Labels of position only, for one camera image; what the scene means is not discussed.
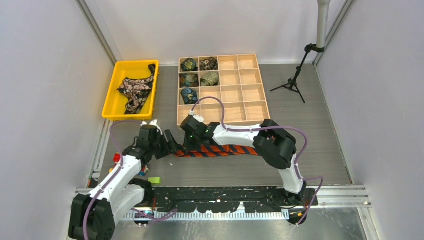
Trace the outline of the rolled green paisley tie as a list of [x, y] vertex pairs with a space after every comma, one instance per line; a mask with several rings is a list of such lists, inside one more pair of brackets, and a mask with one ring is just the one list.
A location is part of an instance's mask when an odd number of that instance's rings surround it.
[[182, 72], [195, 72], [198, 70], [198, 63], [194, 58], [186, 58], [180, 64]]

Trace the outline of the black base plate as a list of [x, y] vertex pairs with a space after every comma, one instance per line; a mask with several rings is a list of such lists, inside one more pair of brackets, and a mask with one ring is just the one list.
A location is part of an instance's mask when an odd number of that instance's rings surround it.
[[147, 193], [147, 200], [137, 207], [152, 207], [161, 213], [176, 209], [178, 213], [234, 213], [244, 207], [246, 213], [276, 213], [282, 209], [309, 204], [317, 206], [318, 199], [312, 200], [315, 189], [307, 188], [300, 201], [289, 198], [285, 190], [277, 186], [237, 187], [155, 187]]

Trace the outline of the wooden grid organizer box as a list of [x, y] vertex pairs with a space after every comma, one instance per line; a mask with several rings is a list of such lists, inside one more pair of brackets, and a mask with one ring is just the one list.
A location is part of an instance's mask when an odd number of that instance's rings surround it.
[[[201, 71], [200, 60], [215, 57], [218, 70]], [[194, 58], [198, 70], [182, 72], [180, 64], [184, 59]], [[215, 86], [201, 86], [200, 78], [207, 72], [218, 72], [219, 83]], [[185, 105], [181, 96], [179, 74], [198, 74], [198, 102]], [[266, 91], [256, 54], [207, 55], [179, 58], [178, 65], [178, 102], [176, 123], [180, 125], [192, 108], [204, 118], [205, 123], [219, 122], [224, 116], [225, 123], [254, 125], [270, 118]]]

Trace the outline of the black pink floral tie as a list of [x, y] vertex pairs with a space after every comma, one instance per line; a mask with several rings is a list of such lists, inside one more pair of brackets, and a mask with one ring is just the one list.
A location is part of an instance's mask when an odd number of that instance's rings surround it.
[[133, 79], [126, 77], [117, 91], [127, 98], [125, 115], [139, 114], [153, 89], [156, 65], [150, 64], [150, 77]]

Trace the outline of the colourful toy car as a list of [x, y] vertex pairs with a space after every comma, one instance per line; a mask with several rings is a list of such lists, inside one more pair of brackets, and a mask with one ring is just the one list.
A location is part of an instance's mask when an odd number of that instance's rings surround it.
[[[113, 163], [114, 163], [114, 166], [112, 167], [112, 168], [110, 168], [109, 169], [109, 173], [111, 173], [113, 170], [114, 170], [114, 168], [118, 165], [118, 164], [120, 164], [120, 160], [121, 160], [121, 157], [120, 157], [120, 154], [117, 152], [117, 153], [115, 153], [114, 154], [114, 157], [113, 157]], [[141, 176], [141, 177], [144, 177], [146, 174], [147, 174], [147, 172], [149, 171], [149, 167], [148, 167], [148, 165], [147, 164], [142, 164], [142, 166], [141, 166], [141, 170], [138, 172], [138, 176]]]

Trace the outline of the aluminium front rail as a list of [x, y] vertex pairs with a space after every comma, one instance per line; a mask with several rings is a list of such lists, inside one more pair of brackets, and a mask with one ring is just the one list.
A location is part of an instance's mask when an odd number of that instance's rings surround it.
[[[87, 189], [81, 194], [88, 194], [93, 189]], [[279, 212], [246, 213], [241, 206], [234, 213], [178, 213], [177, 209], [169, 212], [159, 212], [153, 207], [134, 206], [121, 221], [241, 221], [241, 220], [286, 220], [291, 224], [303, 223], [313, 209], [332, 208], [369, 208], [371, 201], [366, 191], [358, 186], [324, 186], [315, 189], [312, 200], [317, 199], [318, 205], [309, 204], [307, 208], [283, 208]]]

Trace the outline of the green block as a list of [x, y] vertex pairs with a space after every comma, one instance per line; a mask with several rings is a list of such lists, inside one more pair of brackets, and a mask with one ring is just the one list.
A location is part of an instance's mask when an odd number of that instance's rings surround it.
[[151, 184], [160, 184], [161, 178], [160, 177], [149, 177], [147, 179]]

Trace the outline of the grey metal pole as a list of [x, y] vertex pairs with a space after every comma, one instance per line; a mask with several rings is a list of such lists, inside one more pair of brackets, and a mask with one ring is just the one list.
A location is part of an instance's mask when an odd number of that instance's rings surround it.
[[327, 25], [331, 0], [318, 0], [316, 47], [323, 51], [326, 45]]

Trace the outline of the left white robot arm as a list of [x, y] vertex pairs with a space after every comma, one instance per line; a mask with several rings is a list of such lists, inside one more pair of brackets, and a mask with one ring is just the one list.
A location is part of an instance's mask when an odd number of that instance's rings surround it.
[[157, 121], [141, 122], [130, 146], [119, 152], [119, 160], [107, 177], [87, 194], [77, 194], [71, 204], [68, 237], [73, 240], [110, 240], [116, 226], [136, 205], [153, 202], [152, 184], [136, 179], [152, 158], [175, 154], [181, 146], [172, 132]]

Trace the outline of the rolled blue teal tie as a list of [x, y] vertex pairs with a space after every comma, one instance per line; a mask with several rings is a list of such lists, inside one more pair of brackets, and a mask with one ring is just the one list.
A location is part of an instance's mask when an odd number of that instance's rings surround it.
[[182, 97], [182, 102], [185, 105], [194, 105], [199, 100], [198, 93], [193, 88], [183, 88], [180, 95]]

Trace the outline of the rolled blue gold tie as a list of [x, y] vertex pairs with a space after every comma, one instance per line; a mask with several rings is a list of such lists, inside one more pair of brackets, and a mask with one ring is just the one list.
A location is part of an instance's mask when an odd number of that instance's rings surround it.
[[199, 86], [199, 77], [197, 73], [181, 73], [179, 74], [180, 88], [193, 88]]

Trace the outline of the orange navy striped tie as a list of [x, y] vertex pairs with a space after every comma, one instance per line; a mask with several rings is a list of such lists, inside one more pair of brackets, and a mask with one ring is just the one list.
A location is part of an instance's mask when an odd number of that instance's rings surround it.
[[178, 158], [215, 158], [236, 155], [258, 156], [259, 154], [255, 148], [241, 145], [211, 145], [209, 147], [202, 145], [199, 150], [179, 150], [174, 154]]

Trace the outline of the black mini tripod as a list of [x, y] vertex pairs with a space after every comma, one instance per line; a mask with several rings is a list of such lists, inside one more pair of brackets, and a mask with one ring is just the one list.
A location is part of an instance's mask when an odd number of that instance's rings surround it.
[[297, 93], [300, 96], [300, 99], [302, 100], [302, 102], [305, 104], [306, 101], [305, 101], [305, 99], [304, 99], [304, 97], [303, 97], [303, 95], [302, 95], [302, 93], [301, 93], [301, 91], [300, 91], [300, 89], [298, 87], [298, 82], [297, 82], [298, 77], [300, 76], [300, 74], [302, 72], [302, 67], [303, 67], [303, 65], [304, 65], [304, 63], [306, 61], [306, 58], [309, 55], [309, 53], [310, 52], [323, 53], [324, 51], [325, 51], [325, 47], [324, 46], [323, 47], [318, 47], [317, 44], [312, 44], [312, 43], [306, 45], [305, 48], [304, 48], [304, 56], [302, 58], [302, 61], [300, 62], [300, 65], [298, 65], [296, 67], [296, 72], [294, 74], [294, 77], [293, 78], [289, 78], [287, 80], [287, 83], [286, 84], [282, 84], [282, 85], [280, 85], [280, 86], [278, 86], [276, 88], [271, 89], [270, 91], [273, 92], [273, 91], [276, 91], [276, 90], [282, 89], [282, 88], [287, 89], [287, 90], [289, 90], [291, 92]]

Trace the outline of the rolled beige paisley tie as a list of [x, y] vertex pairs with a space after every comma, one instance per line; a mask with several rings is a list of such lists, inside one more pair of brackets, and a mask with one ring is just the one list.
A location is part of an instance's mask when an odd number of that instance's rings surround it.
[[209, 71], [200, 78], [201, 87], [217, 86], [220, 81], [220, 76], [217, 71]]

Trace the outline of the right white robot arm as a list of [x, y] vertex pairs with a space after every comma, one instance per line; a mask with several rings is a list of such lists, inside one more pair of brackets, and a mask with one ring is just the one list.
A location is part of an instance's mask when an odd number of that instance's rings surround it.
[[301, 150], [297, 150], [297, 140], [288, 131], [289, 126], [280, 126], [271, 119], [251, 126], [228, 125], [220, 122], [205, 124], [198, 116], [189, 115], [181, 123], [185, 132], [183, 147], [188, 151], [200, 150], [201, 147], [231, 146], [237, 151], [250, 148], [251, 155], [257, 154], [265, 162], [278, 170], [285, 190], [285, 198], [291, 205], [299, 205], [306, 197], [306, 181], [298, 167], [301, 154], [305, 151], [308, 140]]

